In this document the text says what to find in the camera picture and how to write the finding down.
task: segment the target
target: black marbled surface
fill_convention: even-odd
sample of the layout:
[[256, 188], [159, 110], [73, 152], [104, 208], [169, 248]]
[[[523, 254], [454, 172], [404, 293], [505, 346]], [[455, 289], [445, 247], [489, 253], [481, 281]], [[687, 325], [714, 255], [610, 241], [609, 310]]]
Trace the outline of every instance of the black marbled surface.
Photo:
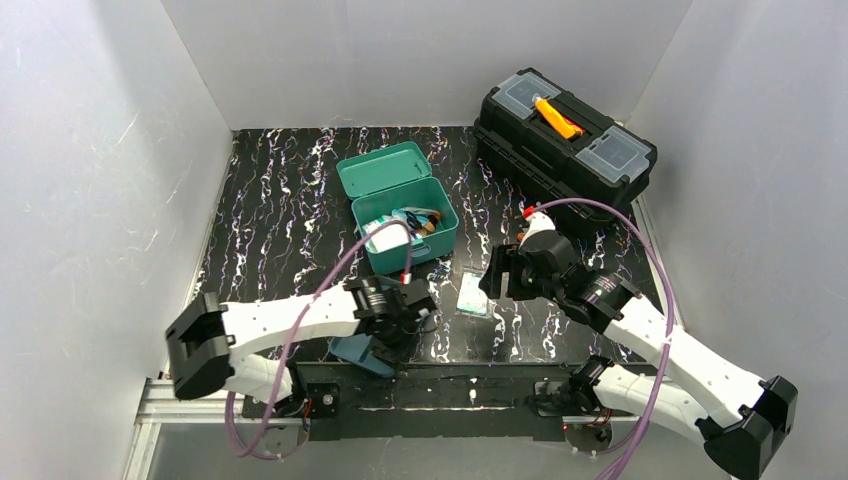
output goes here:
[[[413, 269], [413, 278], [430, 282], [440, 306], [438, 329], [422, 335], [413, 361], [579, 363], [593, 353], [617, 361], [636, 358], [541, 299], [523, 304], [502, 299], [491, 319], [456, 314], [464, 268], [485, 270], [490, 247], [508, 238], [514, 242], [520, 212], [535, 203], [475, 157], [470, 127], [237, 132], [197, 291], [217, 291], [229, 302], [313, 292], [356, 240], [336, 164], [408, 140], [428, 157], [460, 219], [453, 254]], [[586, 262], [617, 269], [659, 305], [645, 252], [631, 240], [614, 223], [579, 246]], [[372, 274], [363, 254], [342, 271], [346, 278]], [[334, 361], [327, 347], [328, 339], [301, 342], [293, 356]], [[267, 355], [276, 358], [278, 351]]]

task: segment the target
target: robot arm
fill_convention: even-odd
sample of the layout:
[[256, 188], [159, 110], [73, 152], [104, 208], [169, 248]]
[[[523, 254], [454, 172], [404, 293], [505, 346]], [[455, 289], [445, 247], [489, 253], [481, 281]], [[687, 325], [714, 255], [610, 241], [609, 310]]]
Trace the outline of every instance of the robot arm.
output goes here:
[[[301, 295], [219, 304], [216, 294], [199, 295], [165, 332], [175, 396], [192, 400], [225, 389], [269, 399], [279, 362], [255, 352], [284, 344], [298, 312], [311, 301], [312, 295]], [[423, 280], [402, 285], [383, 277], [356, 279], [316, 299], [293, 341], [351, 340], [360, 351], [345, 359], [381, 374], [391, 371], [385, 362], [402, 360], [435, 309]], [[286, 369], [274, 403], [296, 388], [296, 375]]]
[[[533, 213], [528, 220], [530, 227], [519, 245], [493, 248], [480, 282], [487, 296], [500, 298], [502, 277], [508, 273], [508, 297], [553, 301], [572, 320], [633, 349], [654, 366], [663, 345], [671, 342], [666, 375], [676, 386], [661, 386], [651, 420], [703, 443], [707, 454], [731, 475], [759, 478], [791, 431], [795, 386], [780, 376], [764, 381], [733, 365], [681, 327], [666, 338], [665, 316], [634, 285], [615, 273], [586, 268], [571, 242], [543, 213]], [[592, 408], [638, 414], [653, 382], [592, 357], [561, 393]]]

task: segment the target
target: teal box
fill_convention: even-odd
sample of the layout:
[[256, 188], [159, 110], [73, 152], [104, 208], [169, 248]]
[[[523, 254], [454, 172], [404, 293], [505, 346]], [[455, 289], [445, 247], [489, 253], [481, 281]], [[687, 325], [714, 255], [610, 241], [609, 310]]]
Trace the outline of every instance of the teal box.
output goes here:
[[[439, 180], [433, 178], [430, 162], [415, 142], [404, 142], [381, 150], [348, 158], [336, 169], [345, 193], [353, 200], [356, 226], [390, 215], [392, 209], [418, 207], [442, 214], [436, 231], [413, 244], [412, 264], [417, 265], [453, 251], [459, 218]], [[403, 270], [407, 246], [383, 252], [365, 249], [371, 268], [378, 275]]]

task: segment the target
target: white enclosure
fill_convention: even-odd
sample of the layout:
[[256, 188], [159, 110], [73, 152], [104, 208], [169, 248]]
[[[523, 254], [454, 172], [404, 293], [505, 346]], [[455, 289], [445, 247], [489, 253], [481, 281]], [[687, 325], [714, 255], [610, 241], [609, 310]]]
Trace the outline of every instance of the white enclosure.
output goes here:
[[[120, 477], [230, 129], [468, 125], [528, 66], [658, 146], [645, 196], [692, 335], [799, 387], [765, 478], [848, 478], [848, 3], [70, 3], [0, 4], [0, 478]], [[695, 464], [648, 438], [628, 478]]]
[[115, 479], [231, 135], [159, 2], [0, 5], [0, 478]]
[[230, 128], [471, 125], [534, 66], [626, 119], [688, 0], [163, 0]]
[[684, 321], [800, 390], [767, 479], [848, 478], [848, 4], [697, 0], [630, 126]]

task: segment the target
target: yellow handle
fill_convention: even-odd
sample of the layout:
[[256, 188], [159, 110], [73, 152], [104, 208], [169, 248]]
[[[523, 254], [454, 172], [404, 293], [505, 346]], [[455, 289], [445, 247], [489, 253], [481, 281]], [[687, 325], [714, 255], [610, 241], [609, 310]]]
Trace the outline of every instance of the yellow handle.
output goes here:
[[585, 130], [572, 123], [567, 118], [563, 117], [556, 109], [551, 106], [547, 99], [537, 97], [536, 109], [545, 117], [545, 120], [554, 127], [554, 130], [567, 139], [572, 139], [581, 135]]

